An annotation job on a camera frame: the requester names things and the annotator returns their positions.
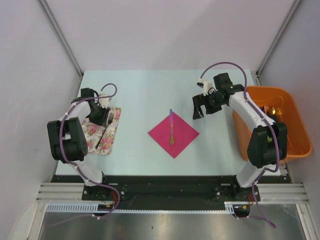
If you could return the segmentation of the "pink paper napkin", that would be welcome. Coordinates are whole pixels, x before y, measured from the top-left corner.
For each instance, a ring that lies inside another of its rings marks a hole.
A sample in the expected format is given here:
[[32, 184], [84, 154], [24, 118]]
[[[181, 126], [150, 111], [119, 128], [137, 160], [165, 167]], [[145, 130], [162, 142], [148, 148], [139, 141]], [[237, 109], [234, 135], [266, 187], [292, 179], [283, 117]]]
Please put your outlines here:
[[173, 111], [174, 145], [170, 145], [170, 114], [148, 132], [149, 136], [175, 159], [199, 133]]

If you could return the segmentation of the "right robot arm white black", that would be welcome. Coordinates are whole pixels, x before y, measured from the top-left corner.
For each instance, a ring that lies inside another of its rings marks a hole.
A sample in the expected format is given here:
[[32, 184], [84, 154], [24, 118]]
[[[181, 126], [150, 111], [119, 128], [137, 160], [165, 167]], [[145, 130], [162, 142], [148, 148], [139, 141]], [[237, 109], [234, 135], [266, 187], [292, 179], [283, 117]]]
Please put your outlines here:
[[230, 188], [231, 196], [242, 201], [249, 194], [248, 187], [256, 184], [264, 172], [278, 171], [280, 161], [287, 156], [288, 130], [264, 113], [252, 100], [242, 84], [233, 84], [227, 73], [221, 73], [210, 82], [199, 78], [201, 94], [192, 97], [194, 120], [211, 115], [224, 105], [232, 108], [251, 132], [247, 146], [248, 161], [236, 175], [237, 184]]

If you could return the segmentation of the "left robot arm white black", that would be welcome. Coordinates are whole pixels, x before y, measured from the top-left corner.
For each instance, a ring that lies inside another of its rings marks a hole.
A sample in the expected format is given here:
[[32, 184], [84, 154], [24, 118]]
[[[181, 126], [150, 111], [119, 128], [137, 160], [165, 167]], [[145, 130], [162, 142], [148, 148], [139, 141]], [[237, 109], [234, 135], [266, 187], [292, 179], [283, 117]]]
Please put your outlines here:
[[89, 151], [82, 122], [88, 119], [94, 126], [106, 126], [109, 107], [102, 107], [98, 92], [83, 88], [80, 97], [71, 102], [69, 110], [58, 120], [47, 123], [51, 155], [54, 160], [75, 170], [93, 194], [100, 200], [110, 196], [111, 188], [103, 183], [104, 174], [86, 160]]

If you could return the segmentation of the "black fork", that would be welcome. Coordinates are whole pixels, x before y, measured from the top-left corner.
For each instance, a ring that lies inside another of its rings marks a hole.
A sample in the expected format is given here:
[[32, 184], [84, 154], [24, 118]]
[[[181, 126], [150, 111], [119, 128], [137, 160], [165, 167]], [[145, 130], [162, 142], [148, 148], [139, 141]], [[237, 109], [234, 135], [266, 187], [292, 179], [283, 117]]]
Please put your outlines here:
[[99, 147], [99, 145], [100, 145], [100, 143], [102, 141], [102, 138], [103, 138], [108, 126], [112, 123], [113, 119], [114, 119], [114, 114], [110, 113], [109, 116], [108, 116], [107, 122], [106, 122], [106, 126], [105, 126], [105, 128], [104, 128], [104, 130], [103, 130], [103, 132], [102, 132], [102, 134], [101, 134], [96, 146], [95, 146], [96, 149]]

